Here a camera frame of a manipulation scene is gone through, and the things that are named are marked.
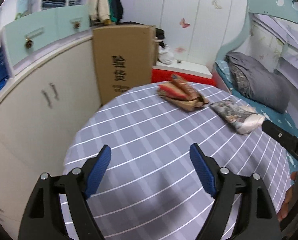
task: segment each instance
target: drawer handle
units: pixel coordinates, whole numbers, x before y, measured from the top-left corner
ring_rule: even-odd
[[[26,34],[26,35],[25,35],[25,40],[26,40],[25,47],[26,47],[27,49],[30,49],[30,48],[32,47],[32,45],[33,45],[33,40],[32,40],[32,39],[33,39],[34,37],[36,37],[36,36],[42,34],[42,33],[44,33],[44,27],[41,27],[41,28],[39,28],[39,29],[37,29],[37,30],[34,30],[34,31],[32,31],[32,32],[30,32],[30,33],[28,33],[28,34]]]
[[[48,102],[48,107],[49,107],[49,108],[52,108],[52,104],[51,104],[51,101],[50,101],[50,99],[49,99],[49,96],[48,96],[47,92],[44,91],[44,90],[41,90],[41,93],[45,96],[45,98],[46,98],[46,100],[47,100],[47,102]]]
[[[73,28],[77,30],[81,27],[82,18],[75,18],[70,20],[70,22],[73,24]]]
[[[50,86],[51,86],[53,92],[55,93],[55,99],[56,99],[57,101],[59,101],[59,95],[58,95],[58,91],[57,91],[56,85],[53,84],[53,83],[50,83]]]
[[[80,22],[75,22],[73,25],[73,28],[79,29],[80,28]]]

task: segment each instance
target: finger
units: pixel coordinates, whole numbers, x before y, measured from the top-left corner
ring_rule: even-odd
[[[288,213],[289,213],[288,203],[283,202],[281,205],[281,209],[277,214],[279,222],[281,222],[283,219],[285,219],[287,217]]]
[[[293,185],[285,192],[284,203],[289,203],[292,199]]]
[[[294,172],[292,172],[291,175],[290,175],[290,178],[291,178],[293,181],[295,181],[295,179],[297,178],[297,174],[298,174],[298,171],[294,171]]]

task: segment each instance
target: light blue drawer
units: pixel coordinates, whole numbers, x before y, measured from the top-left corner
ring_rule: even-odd
[[[59,39],[88,30],[90,22],[87,5],[57,8],[57,27]]]
[[[9,65],[12,67],[42,47],[58,40],[57,9],[35,12],[4,27],[3,40]],[[30,39],[32,45],[26,47]]]

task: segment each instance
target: beige jacket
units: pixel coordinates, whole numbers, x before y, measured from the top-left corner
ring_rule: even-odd
[[[104,22],[106,19],[110,19],[108,0],[88,0],[88,5],[91,20],[99,19]]]

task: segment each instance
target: bed sheet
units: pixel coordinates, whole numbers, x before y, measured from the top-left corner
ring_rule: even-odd
[[[231,98],[216,87],[192,84],[211,103]],[[103,106],[76,134],[65,158],[64,174],[97,155],[104,144],[112,159],[88,200],[106,240],[193,240],[214,199],[207,194],[189,157],[198,143],[220,166],[263,178],[279,210],[291,185],[287,157],[261,127],[239,135],[209,106],[184,112],[156,94],[157,84],[136,87]],[[240,196],[236,195],[223,239],[233,231]],[[78,239],[65,196],[61,207],[69,236]]]
[[[265,106],[259,102],[253,101],[251,99],[248,99],[248,98],[242,96],[237,90],[235,90],[233,88],[233,85],[227,80],[225,74],[222,72],[222,70],[218,66],[216,66],[216,70],[235,97],[244,100],[245,102],[250,104],[250,106],[254,107],[259,114],[263,114],[268,120],[270,120],[277,126],[281,127],[283,130],[298,137],[298,129],[297,129],[292,117],[290,116],[290,114],[287,111],[285,111],[285,113],[281,114],[268,106]],[[293,171],[298,171],[298,161],[295,158],[293,158],[288,152],[286,154],[288,156],[290,173]]]

